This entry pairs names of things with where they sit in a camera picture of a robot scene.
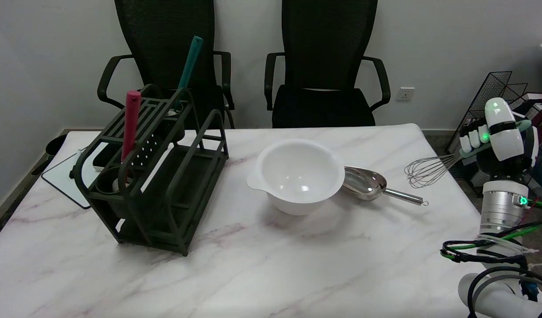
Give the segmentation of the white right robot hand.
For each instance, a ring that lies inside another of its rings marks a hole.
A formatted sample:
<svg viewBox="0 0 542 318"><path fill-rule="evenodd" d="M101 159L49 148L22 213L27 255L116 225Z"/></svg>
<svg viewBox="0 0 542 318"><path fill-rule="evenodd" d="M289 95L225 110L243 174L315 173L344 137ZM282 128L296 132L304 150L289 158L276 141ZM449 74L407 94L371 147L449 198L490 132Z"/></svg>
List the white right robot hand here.
<svg viewBox="0 0 542 318"><path fill-rule="evenodd" d="M479 120L460 131L461 158L476 157L481 171L492 178L513 177L535 167L537 129L530 120L511 111L503 98L491 98Z"/></svg>

